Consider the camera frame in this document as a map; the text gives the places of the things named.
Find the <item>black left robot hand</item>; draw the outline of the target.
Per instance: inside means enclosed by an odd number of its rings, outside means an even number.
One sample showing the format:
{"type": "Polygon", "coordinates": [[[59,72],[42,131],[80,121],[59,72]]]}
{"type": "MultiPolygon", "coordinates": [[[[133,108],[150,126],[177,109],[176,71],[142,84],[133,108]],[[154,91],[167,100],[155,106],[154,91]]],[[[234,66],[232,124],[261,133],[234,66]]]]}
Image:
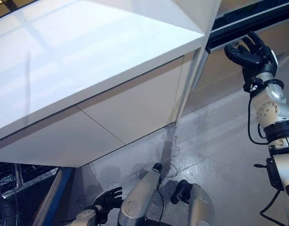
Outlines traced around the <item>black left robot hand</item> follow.
{"type": "Polygon", "coordinates": [[[101,206],[103,210],[119,209],[123,203],[122,187],[117,187],[98,196],[93,205],[101,206]]]}

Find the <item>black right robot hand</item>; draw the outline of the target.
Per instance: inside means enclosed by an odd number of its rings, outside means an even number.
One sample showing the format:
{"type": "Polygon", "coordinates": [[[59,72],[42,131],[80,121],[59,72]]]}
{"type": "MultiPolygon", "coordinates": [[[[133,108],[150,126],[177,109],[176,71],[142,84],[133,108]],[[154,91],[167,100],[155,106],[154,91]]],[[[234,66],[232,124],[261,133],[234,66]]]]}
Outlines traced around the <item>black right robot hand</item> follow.
{"type": "Polygon", "coordinates": [[[229,60],[242,67],[244,80],[248,80],[261,73],[276,75],[278,61],[273,51],[265,45],[264,41],[253,31],[250,31],[242,41],[247,45],[237,48],[227,45],[224,48],[229,60]]]}

